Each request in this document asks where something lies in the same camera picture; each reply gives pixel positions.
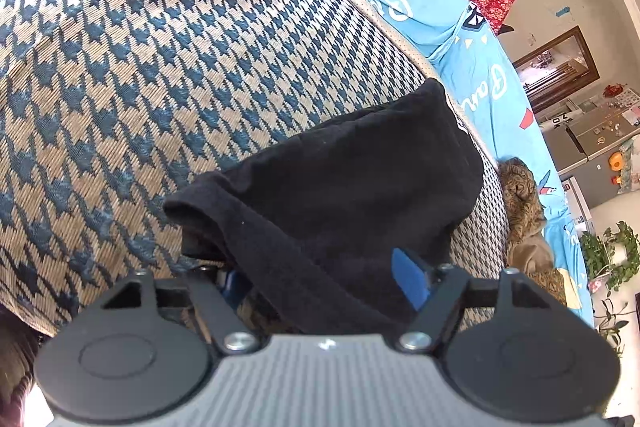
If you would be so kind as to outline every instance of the blue blanket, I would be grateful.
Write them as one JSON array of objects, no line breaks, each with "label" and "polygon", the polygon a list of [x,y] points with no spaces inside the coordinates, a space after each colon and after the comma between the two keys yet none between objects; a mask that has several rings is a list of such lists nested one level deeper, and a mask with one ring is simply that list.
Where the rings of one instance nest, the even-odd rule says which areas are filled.
[{"label": "blue blanket", "polygon": [[584,260],[558,173],[518,75],[469,0],[371,0],[438,71],[497,160],[517,156],[538,181],[543,231],[564,276],[567,304],[593,326]]}]

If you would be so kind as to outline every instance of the black cloth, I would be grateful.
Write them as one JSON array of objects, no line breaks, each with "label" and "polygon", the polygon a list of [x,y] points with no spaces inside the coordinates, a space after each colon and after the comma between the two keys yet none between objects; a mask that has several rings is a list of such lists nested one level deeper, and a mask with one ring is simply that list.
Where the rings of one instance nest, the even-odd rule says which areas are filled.
[{"label": "black cloth", "polygon": [[432,264],[482,185],[478,150],[429,79],[327,121],[169,196],[183,254],[239,267],[304,333],[392,333],[415,312],[394,247]]}]

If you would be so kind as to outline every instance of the brown patterned fabric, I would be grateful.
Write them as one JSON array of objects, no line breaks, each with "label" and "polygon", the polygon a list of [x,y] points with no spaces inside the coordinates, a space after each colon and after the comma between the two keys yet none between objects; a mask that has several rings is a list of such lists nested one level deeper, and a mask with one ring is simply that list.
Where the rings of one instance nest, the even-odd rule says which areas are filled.
[{"label": "brown patterned fabric", "polygon": [[540,235],[542,243],[530,241],[535,248],[527,248],[523,242],[530,237],[537,236],[546,225],[545,212],[533,173],[519,158],[512,158],[498,166],[500,185],[504,207],[509,219],[509,235],[507,237],[507,266],[514,266],[525,271],[531,261],[531,256],[537,256],[531,266],[553,266],[553,254]]},{"label": "brown patterned fabric", "polygon": [[529,277],[540,287],[548,291],[563,306],[566,306],[564,277],[562,277],[562,274],[556,268],[532,273]]}]

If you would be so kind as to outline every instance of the potted plant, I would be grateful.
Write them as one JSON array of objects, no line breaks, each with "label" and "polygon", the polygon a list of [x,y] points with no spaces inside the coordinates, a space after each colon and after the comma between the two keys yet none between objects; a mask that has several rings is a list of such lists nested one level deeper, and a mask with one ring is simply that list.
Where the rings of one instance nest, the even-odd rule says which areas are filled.
[{"label": "potted plant", "polygon": [[[607,287],[617,291],[620,285],[638,273],[640,255],[638,254],[638,236],[624,221],[618,223],[618,231],[605,230],[602,239],[585,232],[580,238],[580,246],[591,282],[608,277]],[[626,260],[618,264],[622,247],[626,250]]]},{"label": "potted plant", "polygon": [[604,319],[598,326],[598,333],[603,336],[603,338],[612,345],[612,347],[616,350],[616,354],[618,357],[622,355],[624,350],[624,346],[621,343],[620,339],[620,330],[624,328],[629,321],[619,321],[618,317],[620,315],[628,315],[631,313],[636,313],[636,311],[624,312],[626,305],[622,306],[622,309],[619,312],[613,311],[613,302],[609,298],[611,296],[611,290],[607,292],[607,298],[604,301],[601,301],[604,305],[605,315],[600,317],[594,317],[596,319]]}]

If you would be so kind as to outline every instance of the blue and beige houndstooth cushion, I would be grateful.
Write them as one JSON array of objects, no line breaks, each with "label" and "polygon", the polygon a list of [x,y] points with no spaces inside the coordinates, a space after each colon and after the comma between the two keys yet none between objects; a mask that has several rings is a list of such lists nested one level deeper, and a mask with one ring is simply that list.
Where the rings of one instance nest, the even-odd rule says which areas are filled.
[{"label": "blue and beige houndstooth cushion", "polygon": [[[190,267],[165,195],[423,78],[349,0],[2,0],[0,302],[53,334],[132,269]],[[494,272],[486,164],[493,246],[474,221],[454,257]]]}]

